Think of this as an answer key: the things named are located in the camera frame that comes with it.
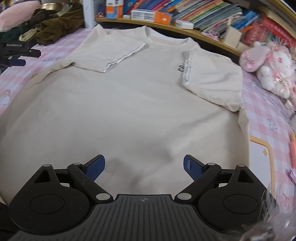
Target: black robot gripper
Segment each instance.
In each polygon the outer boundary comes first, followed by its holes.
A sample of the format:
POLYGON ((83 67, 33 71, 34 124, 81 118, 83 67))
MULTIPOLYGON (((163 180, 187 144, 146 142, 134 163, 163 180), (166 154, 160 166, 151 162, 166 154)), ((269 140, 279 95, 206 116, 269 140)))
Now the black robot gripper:
POLYGON ((104 168, 102 155, 67 169, 43 165, 10 203, 18 230, 10 240, 218 241, 262 219, 266 188, 245 165, 222 169, 186 155, 184 169, 194 181, 174 200, 169 194, 114 200, 94 182, 104 168))

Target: orange and blue box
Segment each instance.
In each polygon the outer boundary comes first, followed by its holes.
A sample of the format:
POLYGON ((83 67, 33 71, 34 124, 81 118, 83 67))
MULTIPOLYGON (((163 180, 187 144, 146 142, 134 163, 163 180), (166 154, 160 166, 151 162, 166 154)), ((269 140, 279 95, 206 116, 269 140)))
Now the orange and blue box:
POLYGON ((106 18, 122 18, 123 0, 107 0, 106 1, 106 18))

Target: orange and white box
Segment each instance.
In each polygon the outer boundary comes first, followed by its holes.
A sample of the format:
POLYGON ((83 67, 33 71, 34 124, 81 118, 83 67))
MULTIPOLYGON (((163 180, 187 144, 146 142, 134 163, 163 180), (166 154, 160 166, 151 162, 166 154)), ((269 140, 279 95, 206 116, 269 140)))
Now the orange and white box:
POLYGON ((122 18, 123 0, 106 0, 106 18, 122 18))
POLYGON ((169 25, 172 19, 172 14, 145 9, 136 9, 131 11, 131 19, 169 25))

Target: stuffed animal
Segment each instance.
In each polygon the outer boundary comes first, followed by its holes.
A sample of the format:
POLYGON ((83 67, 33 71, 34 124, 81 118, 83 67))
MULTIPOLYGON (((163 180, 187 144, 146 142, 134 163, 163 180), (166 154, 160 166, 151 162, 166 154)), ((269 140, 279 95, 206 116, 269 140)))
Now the stuffed animal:
POLYGON ((290 96, 294 86, 295 62, 289 49, 277 42, 262 44, 255 42, 254 47, 243 52, 240 66, 247 72, 255 72, 264 89, 284 99, 290 96))

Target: blue gripper pad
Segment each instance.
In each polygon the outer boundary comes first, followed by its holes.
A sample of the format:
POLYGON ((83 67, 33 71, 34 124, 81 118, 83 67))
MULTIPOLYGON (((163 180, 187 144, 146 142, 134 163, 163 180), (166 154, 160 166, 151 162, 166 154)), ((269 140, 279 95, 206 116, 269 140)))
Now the blue gripper pad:
POLYGON ((105 158, 103 155, 98 155, 91 159, 89 162, 85 163, 82 167, 83 172, 93 181, 95 181, 98 176, 105 169, 105 158))
POLYGON ((183 160, 184 170, 188 173, 188 175, 196 181, 203 173, 204 169, 201 165, 197 164, 193 161, 190 155, 186 155, 183 160))

